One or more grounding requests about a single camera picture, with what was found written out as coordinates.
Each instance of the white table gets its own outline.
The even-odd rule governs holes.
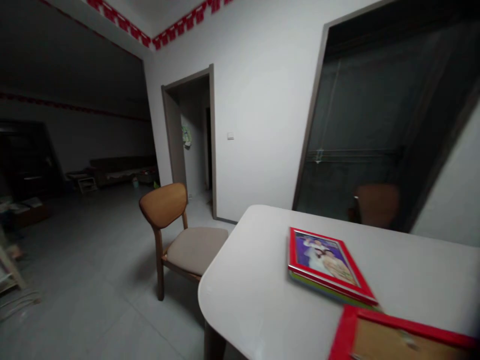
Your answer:
[[[293,282],[289,227],[343,240],[384,311],[473,334],[480,248],[254,205],[202,276],[206,322],[248,359],[326,359],[342,305]]]

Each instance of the chair seat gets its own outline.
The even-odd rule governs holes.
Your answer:
[[[228,237],[229,232],[221,228],[186,228],[168,248],[167,260],[189,273],[202,276]]]

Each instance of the red picture frame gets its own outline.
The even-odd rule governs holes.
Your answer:
[[[405,320],[360,307],[345,305],[336,329],[328,360],[352,360],[357,322],[360,319],[371,321],[390,328],[404,330],[409,334],[420,336],[445,345],[466,350],[474,349],[475,339],[456,332],[442,330],[433,326]]]
[[[344,256],[345,260],[347,261],[348,267],[353,272],[354,277],[356,278],[356,282],[358,286],[355,286],[351,283],[328,275],[326,273],[322,273],[320,271],[316,271],[313,268],[305,266],[297,261],[298,254],[297,254],[297,244],[296,244],[296,232],[303,233],[306,235],[310,235],[313,237],[325,239],[327,241],[333,241],[338,244],[339,248],[341,249],[342,255]],[[335,239],[333,237],[328,237],[320,234],[316,234],[314,232],[305,231],[299,228],[291,227],[290,228],[290,244],[289,244],[289,264],[288,269],[295,274],[298,274],[304,278],[312,280],[317,284],[323,285],[328,287],[332,290],[335,290],[341,294],[347,295],[353,299],[359,300],[365,304],[376,306],[378,305],[378,301],[375,298],[373,292],[370,290],[369,285],[365,281],[362,273],[360,272],[357,264],[355,263],[353,257],[350,255],[345,243],[339,239]]]

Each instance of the couch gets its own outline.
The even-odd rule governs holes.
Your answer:
[[[107,157],[90,160],[89,172],[95,178],[96,186],[132,181],[136,173],[148,170],[158,177],[157,157],[151,156],[122,156]]]

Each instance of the wooden door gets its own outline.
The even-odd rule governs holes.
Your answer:
[[[0,150],[0,168],[16,201],[63,192],[63,179],[42,123],[0,122]]]
[[[182,183],[187,188],[180,106],[163,87],[161,92],[163,97],[163,108],[165,111],[168,150],[170,152],[171,177],[174,183]]]

